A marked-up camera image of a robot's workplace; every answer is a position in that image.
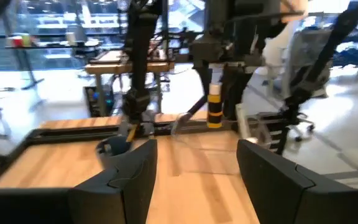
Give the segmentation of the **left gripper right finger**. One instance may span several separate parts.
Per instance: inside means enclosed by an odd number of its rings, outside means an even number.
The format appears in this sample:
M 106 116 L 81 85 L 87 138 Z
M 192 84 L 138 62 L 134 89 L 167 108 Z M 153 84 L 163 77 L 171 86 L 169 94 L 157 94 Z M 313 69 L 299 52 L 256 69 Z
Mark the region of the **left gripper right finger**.
M 358 189 L 245 139 L 236 157 L 260 224 L 358 224 Z

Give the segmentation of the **wooden top workbench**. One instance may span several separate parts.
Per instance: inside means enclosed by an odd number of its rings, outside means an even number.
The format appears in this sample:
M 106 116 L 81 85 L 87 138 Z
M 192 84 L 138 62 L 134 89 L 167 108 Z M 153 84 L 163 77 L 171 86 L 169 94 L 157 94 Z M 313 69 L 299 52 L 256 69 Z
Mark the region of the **wooden top workbench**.
M 150 102 L 149 93 L 145 87 L 147 73 L 169 72 L 175 63 L 165 57 L 149 60 L 145 55 L 136 55 L 134 60 L 124 61 L 123 51 L 110 50 L 104 52 L 85 66 L 86 72 L 95 75 L 96 92 L 99 94 L 96 101 L 101 116 L 107 116 L 107 104 L 104 94 L 102 75 L 104 74 L 131 74 L 131 91 L 123 105 L 128 116 L 138 116 L 146 110 Z

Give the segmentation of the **grey office chair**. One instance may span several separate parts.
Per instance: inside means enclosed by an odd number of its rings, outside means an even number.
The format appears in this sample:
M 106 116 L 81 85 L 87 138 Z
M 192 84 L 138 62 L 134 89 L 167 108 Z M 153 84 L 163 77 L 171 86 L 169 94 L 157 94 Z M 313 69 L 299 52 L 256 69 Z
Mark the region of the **grey office chair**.
M 296 142 L 303 140 L 303 134 L 297 126 L 300 123 L 308 123 L 307 131 L 311 133 L 314 130 L 314 123 L 308 121 L 305 117 L 300 117 L 302 114 L 299 112 L 299 108 L 304 103 L 303 100 L 294 103 L 289 101 L 295 98 L 295 88 L 306 77 L 306 72 L 318 59 L 330 35 L 331 31 L 328 29 L 302 29 L 293 34 L 288 44 L 287 59 L 284 62 L 284 72 L 280 84 L 285 106 L 287 111 L 291 113 L 292 124 L 290 128 L 297 133 Z

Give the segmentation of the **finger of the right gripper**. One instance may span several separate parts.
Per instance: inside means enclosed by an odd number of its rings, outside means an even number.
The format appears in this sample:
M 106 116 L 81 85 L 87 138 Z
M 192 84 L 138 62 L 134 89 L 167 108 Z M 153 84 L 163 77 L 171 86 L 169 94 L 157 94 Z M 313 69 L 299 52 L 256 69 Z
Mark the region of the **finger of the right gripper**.
M 197 71 L 200 76 L 201 84 L 203 87 L 203 96 L 197 101 L 196 106 L 203 106 L 207 102 L 207 97 L 209 93 L 209 84 L 211 83 L 213 76 L 213 69 L 209 68 L 209 64 L 201 65 L 199 67 L 194 66 L 194 69 Z
M 222 76 L 223 114 L 228 120 L 236 120 L 236 105 L 241 102 L 242 93 L 246 86 L 246 73 L 243 66 L 230 66 L 223 68 Z

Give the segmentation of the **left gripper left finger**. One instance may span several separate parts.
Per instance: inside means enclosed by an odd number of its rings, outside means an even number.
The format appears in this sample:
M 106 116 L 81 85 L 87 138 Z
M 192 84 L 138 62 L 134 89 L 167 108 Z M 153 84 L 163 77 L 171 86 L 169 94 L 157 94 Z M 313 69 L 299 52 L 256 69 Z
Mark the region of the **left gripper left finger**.
M 0 224 L 145 224 L 157 158 L 151 139 L 74 187 L 0 189 Z

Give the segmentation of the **orange handled paintbrush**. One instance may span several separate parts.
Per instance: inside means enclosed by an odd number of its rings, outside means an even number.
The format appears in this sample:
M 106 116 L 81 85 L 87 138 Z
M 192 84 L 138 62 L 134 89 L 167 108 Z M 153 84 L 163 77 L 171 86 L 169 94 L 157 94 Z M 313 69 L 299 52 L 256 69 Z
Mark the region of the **orange handled paintbrush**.
M 126 137 L 126 142 L 132 142 L 134 140 L 136 131 L 137 131 L 137 125 L 133 124 Z

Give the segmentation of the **grey-blue plastic cup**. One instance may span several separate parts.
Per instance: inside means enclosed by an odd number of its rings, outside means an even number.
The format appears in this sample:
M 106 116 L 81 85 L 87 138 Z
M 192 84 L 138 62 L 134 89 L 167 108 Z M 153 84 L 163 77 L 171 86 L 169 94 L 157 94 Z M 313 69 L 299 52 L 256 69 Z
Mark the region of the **grey-blue plastic cup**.
M 131 147 L 132 142 L 126 136 L 111 136 L 98 143 L 96 155 L 103 169 L 111 169 L 127 156 Z

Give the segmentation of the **black side table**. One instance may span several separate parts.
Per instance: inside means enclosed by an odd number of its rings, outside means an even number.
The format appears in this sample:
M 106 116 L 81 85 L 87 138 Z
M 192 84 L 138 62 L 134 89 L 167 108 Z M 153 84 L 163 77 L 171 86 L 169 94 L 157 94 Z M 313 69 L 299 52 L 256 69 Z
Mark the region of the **black side table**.
M 30 34 L 22 33 L 21 35 L 15 35 L 6 38 L 6 49 L 18 50 L 24 59 L 23 71 L 27 71 L 29 74 L 30 83 L 23 86 L 21 90 L 30 90 L 37 86 L 38 83 L 42 82 L 43 79 L 36 80 L 33 73 L 33 67 L 30 63 L 28 50 L 39 50 L 39 49 L 71 49 L 75 55 L 86 57 L 88 53 L 87 49 L 97 49 L 101 46 L 101 42 L 96 39 L 80 40 L 76 38 L 74 32 L 67 32 L 65 34 L 66 40 L 59 42 L 37 42 Z

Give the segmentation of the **small yellow paint bottle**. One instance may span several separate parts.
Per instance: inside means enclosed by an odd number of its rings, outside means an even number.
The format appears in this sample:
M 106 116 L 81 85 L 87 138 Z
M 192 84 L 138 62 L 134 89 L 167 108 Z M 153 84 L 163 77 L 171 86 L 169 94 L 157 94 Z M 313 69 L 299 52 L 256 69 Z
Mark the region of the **small yellow paint bottle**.
M 210 83 L 208 93 L 208 128 L 220 128 L 222 126 L 222 99 L 221 99 L 221 84 Z

